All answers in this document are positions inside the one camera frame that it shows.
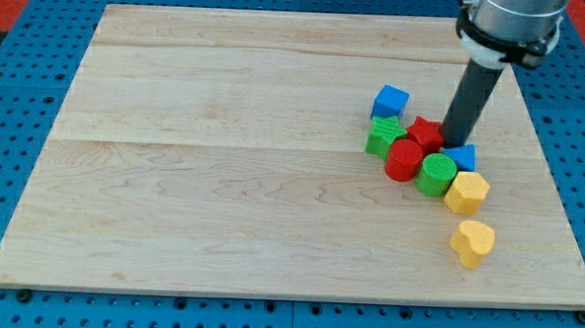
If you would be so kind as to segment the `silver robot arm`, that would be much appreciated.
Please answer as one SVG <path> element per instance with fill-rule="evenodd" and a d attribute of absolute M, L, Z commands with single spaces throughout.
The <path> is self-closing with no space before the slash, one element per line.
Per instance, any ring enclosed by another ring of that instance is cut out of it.
<path fill-rule="evenodd" d="M 536 69 L 557 46 L 570 0 L 459 0 L 456 31 L 470 59 L 490 70 Z"/>

